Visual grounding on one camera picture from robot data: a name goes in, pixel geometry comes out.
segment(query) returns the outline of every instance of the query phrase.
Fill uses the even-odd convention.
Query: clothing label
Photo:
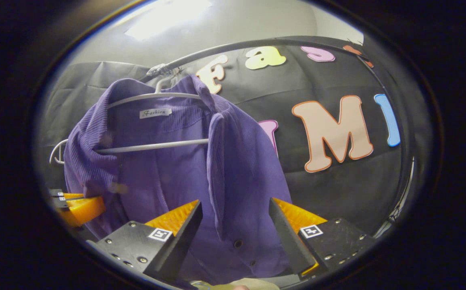
[[[139,118],[145,119],[145,118],[156,117],[156,116],[168,116],[170,114],[172,114],[172,109],[168,109],[168,108],[150,109],[150,110],[140,111]]]

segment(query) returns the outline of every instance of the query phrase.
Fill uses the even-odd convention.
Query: yellow foam letter
[[[250,70],[264,68],[266,66],[279,66],[287,60],[287,58],[281,56],[279,51],[273,46],[255,48],[248,51],[245,56],[249,57],[249,59],[245,61],[245,67]]]

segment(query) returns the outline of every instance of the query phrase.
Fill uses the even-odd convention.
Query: orange gripper pad
[[[164,213],[161,216],[146,222],[147,226],[152,226],[154,228],[160,228],[167,231],[172,231],[174,236],[178,233],[181,226],[187,220],[187,217],[192,212],[198,200],[189,202],[185,205],[172,209],[168,213]]]
[[[64,196],[66,199],[70,199],[70,198],[83,198],[83,197],[84,197],[84,194],[82,194],[82,193],[63,193],[63,196]]]
[[[292,229],[297,234],[302,227],[312,226],[313,224],[322,224],[323,222],[328,222],[326,219],[310,213],[310,211],[305,211],[299,206],[284,202],[277,198],[273,198],[274,201],[279,205],[283,214],[292,226]]]
[[[106,211],[102,197],[68,200],[69,211],[62,211],[61,216],[70,226],[82,226],[82,224],[98,217]]]

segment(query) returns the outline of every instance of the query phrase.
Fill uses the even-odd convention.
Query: gray wall
[[[175,0],[173,7],[180,6],[178,1],[182,0]],[[200,13],[178,15],[164,14],[166,3],[151,2],[109,24],[74,51],[69,64],[105,60],[151,67],[221,44],[288,35],[363,41],[348,24],[297,0],[209,0],[211,6]],[[125,34],[145,19],[158,19],[141,27],[150,37],[138,40]]]

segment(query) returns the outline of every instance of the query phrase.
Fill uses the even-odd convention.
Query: shirt button
[[[238,248],[240,248],[243,244],[244,244],[244,242],[243,242],[241,239],[237,239],[237,240],[235,241],[235,243],[233,244],[233,246],[234,246],[235,248],[238,249]]]

